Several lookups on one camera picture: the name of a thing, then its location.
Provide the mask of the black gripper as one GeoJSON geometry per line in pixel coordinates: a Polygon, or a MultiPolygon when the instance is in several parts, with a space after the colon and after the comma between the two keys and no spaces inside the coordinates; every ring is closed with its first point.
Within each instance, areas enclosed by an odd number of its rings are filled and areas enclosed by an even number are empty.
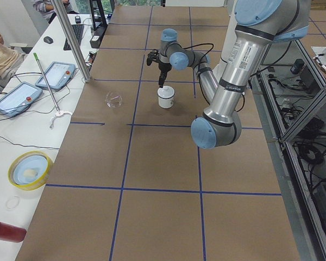
{"type": "Polygon", "coordinates": [[[158,62],[158,68],[160,70],[160,76],[159,76],[159,87],[162,88],[164,86],[166,77],[168,72],[171,70],[171,64],[170,63],[163,63],[162,61],[158,62]]]}

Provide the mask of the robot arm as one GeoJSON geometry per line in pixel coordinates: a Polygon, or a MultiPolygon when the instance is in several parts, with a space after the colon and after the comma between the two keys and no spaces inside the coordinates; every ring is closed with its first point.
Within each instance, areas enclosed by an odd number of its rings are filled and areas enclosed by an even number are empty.
{"type": "Polygon", "coordinates": [[[264,48],[303,38],[308,32],[310,9],[311,1],[237,1],[236,40],[220,79],[215,78],[205,54],[182,48],[174,29],[162,31],[159,65],[176,70],[192,68],[209,102],[202,117],[191,123],[191,136],[198,147],[211,149],[238,140],[241,121],[236,106],[264,48]]]}

